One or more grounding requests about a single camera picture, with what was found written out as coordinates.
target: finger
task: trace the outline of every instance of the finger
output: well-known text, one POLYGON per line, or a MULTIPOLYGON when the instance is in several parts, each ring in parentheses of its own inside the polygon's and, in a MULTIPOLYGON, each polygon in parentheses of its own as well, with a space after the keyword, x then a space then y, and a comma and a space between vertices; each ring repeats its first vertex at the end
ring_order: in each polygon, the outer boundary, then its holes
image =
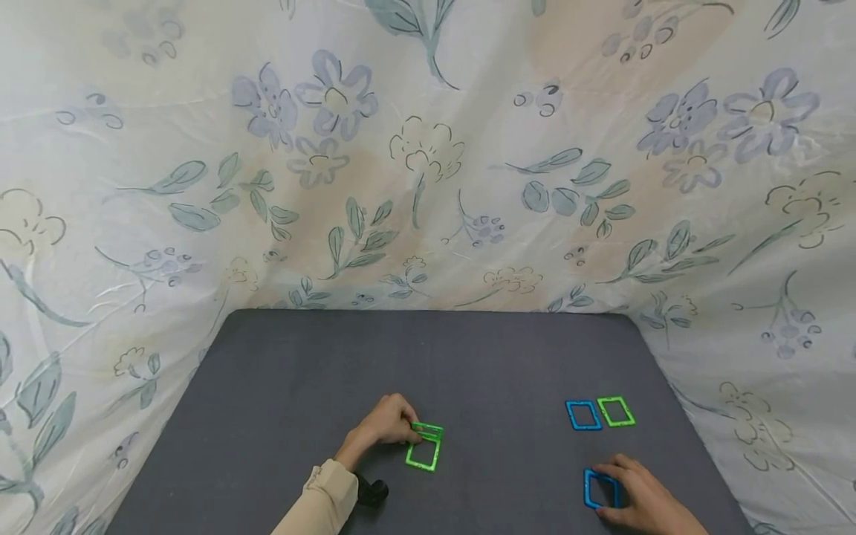
POLYGON ((663 486, 662 483, 660 483, 659 479, 655 478, 654 474, 652 474, 647 468, 645 468, 645 466, 641 462, 635 460, 633 457, 630 457, 629 455, 618 454, 613 458, 613 462, 620 467, 630 470, 631 472, 636 472, 642 478, 642 480, 645 481, 645 483, 653 490, 660 490, 667 496, 670 496, 669 491, 666 489, 666 487, 663 486))
POLYGON ((411 424, 419 421, 419 416, 416 415, 416 411, 413 410, 410 403, 407 403, 407 400, 404 399, 403 395, 401 396, 401 414, 404 414, 404 418, 406 418, 411 424))
POLYGON ((606 520, 610 524, 617 526, 633 527, 633 511, 631 509, 615 509, 611 507, 601 507, 596 511, 597 516, 606 520))
POLYGON ((408 431, 407 432, 407 441, 411 444, 422 443, 422 435, 420 435, 416 431, 408 431))
POLYGON ((634 474, 626 468, 617 467, 616 465, 595 465, 591 469, 597 473, 605 473, 615 481, 621 483, 621 486, 627 489, 627 494, 633 503, 636 503, 636 496, 645 491, 644 487, 646 485, 642 483, 638 474, 634 474))

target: blue flower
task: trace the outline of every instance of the blue flower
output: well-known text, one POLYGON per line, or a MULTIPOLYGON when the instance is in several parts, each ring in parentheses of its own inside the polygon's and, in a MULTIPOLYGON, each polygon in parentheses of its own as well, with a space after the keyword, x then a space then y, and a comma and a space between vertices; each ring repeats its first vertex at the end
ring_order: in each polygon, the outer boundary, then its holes
POLYGON ((690 143, 686 158, 669 160, 663 170, 669 174, 663 179, 665 187, 677 186, 681 193, 690 193, 697 185, 718 187, 722 184, 722 173, 714 167, 728 154, 724 143, 717 143, 708 149, 702 140, 690 143))
POLYGON ((789 151, 800 133, 802 122, 820 106, 815 92, 792 95, 799 84, 792 68, 771 72, 760 89, 760 95, 735 93, 722 106, 726 113, 737 116, 720 128, 716 137, 722 141, 740 139, 734 151, 737 163, 746 163, 762 152, 781 156, 789 151))
POLYGON ((704 80, 690 89, 684 98, 670 93, 660 98, 645 116, 651 131, 636 145, 640 151, 659 156, 670 146, 674 154, 687 148, 695 134, 702 132, 716 118, 716 100, 707 98, 704 80))
POLYGON ((288 131, 297 124, 297 105, 288 89, 280 87, 279 78, 269 62, 259 71, 258 86, 246 76, 235 78, 232 82, 232 104, 253 114, 247 124, 250 134, 270 138, 270 146, 275 149, 282 142, 285 151, 291 152, 294 142, 288 131), (267 103, 264 106, 259 87, 267 103))
POLYGON ((377 97, 368 90, 372 71, 365 65, 357 65, 342 78, 342 62, 324 50, 315 52, 312 66, 320 85, 298 84, 294 94, 303 105, 319 108, 312 123, 315 133, 326 137, 339 128, 343 140, 352 140, 360 130, 360 122, 377 113, 377 97))
POLYGON ((321 182, 332 184, 336 172, 351 161, 349 156, 336 156, 338 149, 339 143, 332 138, 321 140, 318 146, 306 138, 297 138, 297 150, 309 159, 289 160, 286 167, 300 175, 300 186, 304 189, 312 189, 321 182))

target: person's right hand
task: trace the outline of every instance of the person's right hand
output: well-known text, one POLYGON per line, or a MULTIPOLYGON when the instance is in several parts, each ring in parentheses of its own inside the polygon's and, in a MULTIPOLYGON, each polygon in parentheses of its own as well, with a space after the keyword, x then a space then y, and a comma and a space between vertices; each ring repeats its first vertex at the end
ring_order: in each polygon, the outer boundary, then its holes
POLYGON ((599 508, 600 518, 649 535, 708 535, 689 509, 675 500, 638 461, 618 454, 609 464, 595 465, 592 469, 617 480, 630 496, 629 507, 599 508))
POLYGON ((357 429, 366 430, 375 442, 418 444, 422 442, 422 437, 410 426, 416 421, 419 421, 419 417, 404 396, 392 394, 380 398, 357 429))

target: wrist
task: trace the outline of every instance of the wrist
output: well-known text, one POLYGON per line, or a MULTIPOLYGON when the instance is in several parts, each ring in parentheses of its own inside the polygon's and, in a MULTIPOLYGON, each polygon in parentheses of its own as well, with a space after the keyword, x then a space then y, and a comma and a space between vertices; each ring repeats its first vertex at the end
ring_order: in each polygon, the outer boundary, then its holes
POLYGON ((333 460, 339 462, 352 473, 360 463, 363 454, 375 443, 377 443, 377 439, 373 433, 362 427, 357 427, 345 437, 345 442, 342 443, 333 460))

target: black object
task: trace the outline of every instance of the black object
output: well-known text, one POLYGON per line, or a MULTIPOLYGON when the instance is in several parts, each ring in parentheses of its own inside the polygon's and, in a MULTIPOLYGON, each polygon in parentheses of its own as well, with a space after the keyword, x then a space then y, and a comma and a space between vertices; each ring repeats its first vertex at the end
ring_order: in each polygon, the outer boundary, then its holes
POLYGON ((370 484, 359 473, 355 475, 360 484, 357 490, 357 505, 365 505, 372 509, 377 509, 383 505, 383 500, 389 496, 389 487, 381 479, 370 484))
POLYGON ((360 470, 395 492, 377 513, 356 508, 345 535, 612 533, 583 503, 583 470, 617 452, 710 533, 752 535, 627 318, 279 310, 228 318, 108 533, 269 535, 395 391, 444 428, 437 470, 376 447, 360 470), (610 395, 637 424, 574 431, 565 400, 610 395))

